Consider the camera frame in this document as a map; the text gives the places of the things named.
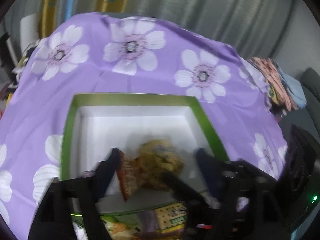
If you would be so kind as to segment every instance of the floral tablecloth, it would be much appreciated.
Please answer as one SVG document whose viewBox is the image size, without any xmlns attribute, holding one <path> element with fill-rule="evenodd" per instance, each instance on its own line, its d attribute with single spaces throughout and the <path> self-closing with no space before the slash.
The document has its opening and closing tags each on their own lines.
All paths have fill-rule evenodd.
<svg viewBox="0 0 320 240">
<path fill-rule="evenodd" d="M 230 160 L 279 178 L 286 142 L 266 95 L 229 45 L 152 18 L 76 15 L 41 41 L 0 121 L 0 213 L 19 240 L 59 176 L 60 148 L 75 93 L 195 96 Z"/>
</svg>

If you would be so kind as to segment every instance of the white object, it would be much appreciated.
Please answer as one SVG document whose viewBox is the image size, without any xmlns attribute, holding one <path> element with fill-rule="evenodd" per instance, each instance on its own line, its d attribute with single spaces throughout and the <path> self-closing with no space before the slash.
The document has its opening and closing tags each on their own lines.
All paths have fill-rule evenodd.
<svg viewBox="0 0 320 240">
<path fill-rule="evenodd" d="M 38 33 L 38 14 L 30 14 L 20 21 L 20 46 L 24 52 L 31 44 L 39 40 Z"/>
<path fill-rule="evenodd" d="M 167 139 L 183 158 L 180 178 L 197 191 L 205 190 L 193 153 L 203 147 L 212 154 L 192 110 L 188 106 L 83 106 L 76 113 L 70 153 L 70 177 L 95 169 L 111 148 L 136 157 L 142 143 Z M 169 192 L 139 189 L 127 202 L 114 179 L 108 193 L 97 203 L 100 213 L 149 209 L 173 201 Z"/>
</svg>

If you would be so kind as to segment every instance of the gray wall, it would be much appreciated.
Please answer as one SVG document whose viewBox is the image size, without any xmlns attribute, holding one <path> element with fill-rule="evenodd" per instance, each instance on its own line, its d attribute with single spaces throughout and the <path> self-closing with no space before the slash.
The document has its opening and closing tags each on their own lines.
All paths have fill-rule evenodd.
<svg viewBox="0 0 320 240">
<path fill-rule="evenodd" d="M 308 67 L 320 74 L 320 27 L 302 0 L 295 0 L 291 18 L 273 58 L 293 77 L 301 76 Z"/>
</svg>

